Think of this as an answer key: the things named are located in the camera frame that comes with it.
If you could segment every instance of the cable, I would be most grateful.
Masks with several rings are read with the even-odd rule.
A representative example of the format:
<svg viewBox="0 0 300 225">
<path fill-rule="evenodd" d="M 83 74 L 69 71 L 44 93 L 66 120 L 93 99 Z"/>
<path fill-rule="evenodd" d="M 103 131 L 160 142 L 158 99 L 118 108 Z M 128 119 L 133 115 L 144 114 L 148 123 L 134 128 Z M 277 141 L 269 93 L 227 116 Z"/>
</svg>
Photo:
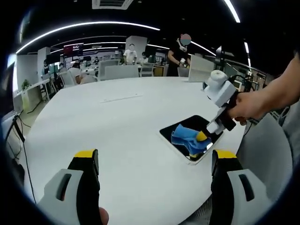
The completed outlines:
<svg viewBox="0 0 300 225">
<path fill-rule="evenodd" d="M 21 151 L 19 151 L 18 154 L 15 155 L 15 154 L 14 154 L 14 150 L 13 150 L 13 148 L 11 147 L 10 143 L 9 143 L 8 141 L 7 141 L 7 143 L 8 143 L 8 145 L 9 145 L 9 148 L 10 148 L 11 152 L 13 153 L 15 159 L 16 159 L 16 158 L 19 159 L 19 158 L 18 158 L 18 155 L 20 154 Z"/>
<path fill-rule="evenodd" d="M 243 137 L 244 136 L 246 136 L 246 134 L 248 134 L 248 132 L 249 132 L 249 130 L 250 130 L 250 128 L 251 128 L 251 126 L 252 126 L 252 123 L 250 123 L 250 126 L 249 126 L 249 128 L 248 128 L 248 130 L 247 130 L 247 132 L 243 135 Z"/>
<path fill-rule="evenodd" d="M 22 129 L 21 133 L 22 133 L 22 135 L 23 135 L 23 124 L 22 124 L 22 123 L 21 123 L 21 129 Z M 32 196 L 33 196 L 34 202 L 35 202 L 35 204 L 36 204 L 37 201 L 36 201 L 36 198 L 35 198 L 35 196 L 34 196 L 34 191 L 33 191 L 32 181 L 31 181 L 31 177 L 30 177 L 30 172 L 29 172 L 29 167 L 28 167 L 28 160 L 27 160 L 27 154 L 26 154 L 26 149 L 25 149 L 25 144 L 24 144 L 24 142 L 23 142 L 23 148 L 24 148 L 24 153 L 25 153 L 26 167 L 27 167 L 27 171 L 28 171 L 28 177 L 29 177 L 29 182 L 30 182 L 30 186 L 31 186 Z"/>
<path fill-rule="evenodd" d="M 29 173 L 29 167 L 28 167 L 28 161 L 27 161 L 27 154 L 26 154 L 26 149 L 25 149 L 25 144 L 24 143 L 23 143 L 23 148 L 24 148 L 24 153 L 25 153 L 25 160 L 26 160 L 26 166 L 27 166 L 27 171 L 28 171 L 28 177 L 29 177 L 29 182 L 30 182 L 30 186 L 31 186 L 32 196 L 33 196 L 34 202 L 36 204 L 37 201 L 36 201 L 36 198 L 35 198 L 34 192 L 33 192 L 33 186 L 32 186 L 31 177 L 30 177 L 30 173 Z"/>
<path fill-rule="evenodd" d="M 20 119 L 20 121 L 21 121 L 21 123 L 22 123 L 22 124 L 24 124 L 25 126 L 27 126 L 27 127 L 31 128 L 31 126 L 29 126 L 29 125 L 27 125 L 26 123 L 24 123 L 24 122 L 23 122 L 23 120 L 21 119 L 21 117 L 20 117 L 20 116 L 19 116 L 19 119 Z"/>
</svg>

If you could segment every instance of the blue cloth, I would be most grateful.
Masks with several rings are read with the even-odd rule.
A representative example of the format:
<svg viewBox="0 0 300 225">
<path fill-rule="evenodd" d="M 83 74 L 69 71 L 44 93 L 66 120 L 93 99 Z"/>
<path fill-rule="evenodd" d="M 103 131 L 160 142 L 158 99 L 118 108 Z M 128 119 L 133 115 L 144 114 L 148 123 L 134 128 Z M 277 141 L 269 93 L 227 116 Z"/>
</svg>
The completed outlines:
<svg viewBox="0 0 300 225">
<path fill-rule="evenodd" d="M 196 137 L 199 131 L 186 128 L 179 124 L 171 135 L 171 143 L 184 145 L 191 155 L 195 155 L 206 150 L 207 145 L 211 143 L 211 139 L 198 142 Z"/>
</svg>

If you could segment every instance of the potted plant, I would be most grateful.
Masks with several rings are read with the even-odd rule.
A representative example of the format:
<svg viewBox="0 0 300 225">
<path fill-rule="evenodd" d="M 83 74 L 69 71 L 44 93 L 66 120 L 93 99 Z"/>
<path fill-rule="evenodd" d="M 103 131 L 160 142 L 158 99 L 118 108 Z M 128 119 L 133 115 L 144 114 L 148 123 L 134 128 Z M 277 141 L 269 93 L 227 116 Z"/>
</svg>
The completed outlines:
<svg viewBox="0 0 300 225">
<path fill-rule="evenodd" d="M 25 90 L 29 86 L 30 86 L 29 81 L 27 79 L 25 79 L 24 82 L 22 83 L 22 90 Z"/>
</svg>

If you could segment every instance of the person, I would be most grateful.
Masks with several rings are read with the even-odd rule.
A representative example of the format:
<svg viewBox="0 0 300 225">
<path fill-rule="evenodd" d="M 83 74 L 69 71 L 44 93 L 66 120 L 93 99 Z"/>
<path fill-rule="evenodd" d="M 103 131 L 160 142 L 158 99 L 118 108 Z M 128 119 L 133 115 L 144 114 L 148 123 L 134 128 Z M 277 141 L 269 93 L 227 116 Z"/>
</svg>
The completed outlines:
<svg viewBox="0 0 300 225">
<path fill-rule="evenodd" d="M 148 57 L 146 55 L 146 52 L 142 52 L 142 58 L 140 59 L 140 64 L 148 63 Z"/>
<path fill-rule="evenodd" d="M 183 63 L 180 62 L 181 59 L 185 59 L 188 65 L 190 65 L 191 61 L 188 57 L 188 48 L 186 45 L 183 45 L 180 42 L 180 38 L 172 43 L 171 48 L 168 52 L 168 59 L 170 60 L 170 63 L 167 71 L 167 76 L 179 76 L 177 68 L 184 67 Z"/>
<path fill-rule="evenodd" d="M 98 59 L 98 56 L 95 57 L 95 60 L 94 60 L 94 64 L 98 65 L 99 63 L 99 59 Z"/>
<path fill-rule="evenodd" d="M 228 114 L 246 124 L 246 119 L 259 119 L 265 113 L 291 106 L 282 128 L 289 140 L 293 162 L 296 165 L 300 158 L 300 55 L 299 51 L 290 61 L 284 73 L 273 80 L 265 88 L 240 93 L 237 96 L 236 106 Z"/>
<path fill-rule="evenodd" d="M 147 58 L 146 52 L 142 52 L 142 58 L 138 61 L 138 63 L 139 63 L 138 69 L 139 69 L 139 72 L 140 72 L 141 68 L 142 68 L 142 65 L 144 63 L 148 63 L 148 58 Z"/>
<path fill-rule="evenodd" d="M 60 63 L 60 68 L 59 68 L 59 72 L 63 73 L 63 72 L 66 72 L 66 71 L 67 71 L 67 69 L 64 67 L 64 64 L 61 62 Z"/>
<path fill-rule="evenodd" d="M 96 81 L 93 76 L 81 73 L 79 63 L 75 62 L 68 71 L 71 73 L 71 76 L 76 84 L 92 83 Z"/>
<path fill-rule="evenodd" d="M 42 75 L 46 75 L 49 73 L 49 65 L 47 60 L 44 60 L 44 67 L 42 69 Z"/>
<path fill-rule="evenodd" d="M 135 45 L 130 44 L 129 49 L 124 52 L 123 56 L 125 64 L 134 64 L 137 58 Z"/>
</svg>

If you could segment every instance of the black tray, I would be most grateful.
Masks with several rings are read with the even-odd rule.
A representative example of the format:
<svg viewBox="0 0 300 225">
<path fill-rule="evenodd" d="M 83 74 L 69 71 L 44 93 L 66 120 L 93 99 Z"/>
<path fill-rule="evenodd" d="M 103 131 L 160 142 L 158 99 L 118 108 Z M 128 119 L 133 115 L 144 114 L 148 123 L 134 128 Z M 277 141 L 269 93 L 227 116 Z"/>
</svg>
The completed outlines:
<svg viewBox="0 0 300 225">
<path fill-rule="evenodd" d="M 190 128 L 193 130 L 197 130 L 197 131 L 203 131 L 203 133 L 207 136 L 211 138 L 212 143 L 214 144 L 219 137 L 222 135 L 222 133 L 216 135 L 216 134 L 210 134 L 207 129 L 206 126 L 209 124 L 209 121 L 207 121 L 206 119 L 202 118 L 201 116 L 195 115 L 192 116 L 190 118 L 187 118 L 183 121 L 180 121 L 178 123 L 175 123 L 171 126 L 168 126 L 166 128 L 161 129 L 159 132 L 161 133 L 162 136 L 164 136 L 165 139 L 168 140 L 168 142 L 171 143 L 171 134 L 173 131 L 175 131 L 176 127 L 181 124 L 182 126 L 186 127 L 186 128 Z M 177 145 L 177 144 L 173 144 L 173 146 L 180 151 L 184 156 L 188 157 L 189 156 L 189 152 L 187 150 L 187 148 L 183 145 Z M 198 158 L 194 159 L 193 161 L 197 161 L 198 159 L 201 158 L 203 154 L 200 154 Z"/>
</svg>

